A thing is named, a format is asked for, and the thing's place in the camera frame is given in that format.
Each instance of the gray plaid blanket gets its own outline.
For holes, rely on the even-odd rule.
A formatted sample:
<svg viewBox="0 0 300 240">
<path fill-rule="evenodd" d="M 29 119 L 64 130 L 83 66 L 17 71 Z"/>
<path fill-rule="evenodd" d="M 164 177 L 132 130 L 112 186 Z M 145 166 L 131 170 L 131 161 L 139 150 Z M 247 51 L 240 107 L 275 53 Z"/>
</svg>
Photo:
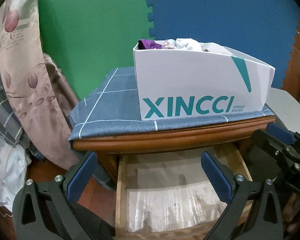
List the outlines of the gray plaid blanket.
<svg viewBox="0 0 300 240">
<path fill-rule="evenodd" d="M 0 137 L 12 147 L 20 144 L 23 148 L 28 148 L 30 140 L 23 132 L 17 117 L 7 99 L 0 76 Z"/>
</svg>

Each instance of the blue foam mat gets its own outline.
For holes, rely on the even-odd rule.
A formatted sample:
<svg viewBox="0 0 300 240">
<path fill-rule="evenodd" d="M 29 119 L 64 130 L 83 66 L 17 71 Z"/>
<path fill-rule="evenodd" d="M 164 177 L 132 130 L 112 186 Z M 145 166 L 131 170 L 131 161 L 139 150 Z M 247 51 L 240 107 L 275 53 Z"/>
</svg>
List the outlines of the blue foam mat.
<svg viewBox="0 0 300 240">
<path fill-rule="evenodd" d="M 193 38 L 215 42 L 276 68 L 272 87 L 281 88 L 298 27 L 294 0 L 148 0 L 156 40 Z"/>
</svg>

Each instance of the pink tulip print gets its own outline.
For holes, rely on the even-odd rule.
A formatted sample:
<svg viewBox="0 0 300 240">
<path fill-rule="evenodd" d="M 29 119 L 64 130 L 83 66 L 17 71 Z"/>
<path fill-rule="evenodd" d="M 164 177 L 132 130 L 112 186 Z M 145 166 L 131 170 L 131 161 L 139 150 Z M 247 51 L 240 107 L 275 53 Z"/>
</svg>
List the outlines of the pink tulip print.
<svg viewBox="0 0 300 240">
<path fill-rule="evenodd" d="M 4 80 L 6 82 L 6 86 L 7 88 L 10 88 L 10 85 L 11 85 L 11 77 L 9 75 L 8 72 L 6 72 L 6 74 L 4 75 Z"/>
<path fill-rule="evenodd" d="M 44 101 L 44 98 L 39 98 L 38 101 L 36 101 L 35 105 L 39 106 L 43 103 L 43 101 Z"/>
<path fill-rule="evenodd" d="M 4 23 L 4 30 L 8 33 L 11 33 L 15 30 L 19 23 L 19 14 L 18 11 L 15 9 L 12 9 L 8 12 L 6 22 Z"/>
<path fill-rule="evenodd" d="M 32 89 L 35 89 L 38 84 L 38 76 L 34 72 L 30 72 L 28 75 L 28 85 Z"/>
</svg>

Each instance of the open drawer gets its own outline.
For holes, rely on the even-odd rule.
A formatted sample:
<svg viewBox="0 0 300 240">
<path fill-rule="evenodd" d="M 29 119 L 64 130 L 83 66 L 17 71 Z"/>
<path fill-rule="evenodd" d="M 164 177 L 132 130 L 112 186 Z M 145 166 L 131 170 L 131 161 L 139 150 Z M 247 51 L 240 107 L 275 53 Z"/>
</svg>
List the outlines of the open drawer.
<svg viewBox="0 0 300 240">
<path fill-rule="evenodd" d="M 123 155 L 119 163 L 116 239 L 203 239 L 226 204 L 201 168 L 207 148 L 159 154 Z M 234 174 L 251 180 L 237 148 L 209 148 Z M 251 201 L 241 219 L 245 221 Z"/>
</svg>

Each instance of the blue checkered cloth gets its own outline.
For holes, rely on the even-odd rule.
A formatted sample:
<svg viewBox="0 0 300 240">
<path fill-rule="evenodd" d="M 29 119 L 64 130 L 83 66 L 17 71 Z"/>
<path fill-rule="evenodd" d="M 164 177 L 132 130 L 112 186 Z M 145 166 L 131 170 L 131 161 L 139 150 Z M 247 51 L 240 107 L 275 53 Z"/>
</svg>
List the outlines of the blue checkered cloth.
<svg viewBox="0 0 300 240">
<path fill-rule="evenodd" d="M 2 85 L 0 74 L 0 137 L 13 148 L 20 144 L 24 149 L 30 145 L 29 137 L 24 133 L 15 116 Z"/>
<path fill-rule="evenodd" d="M 141 121 L 134 67 L 123 67 L 111 70 L 100 87 L 71 111 L 73 131 L 69 140 L 196 127 L 266 115 L 274 114 L 264 106 L 262 111 L 242 114 Z"/>
</svg>

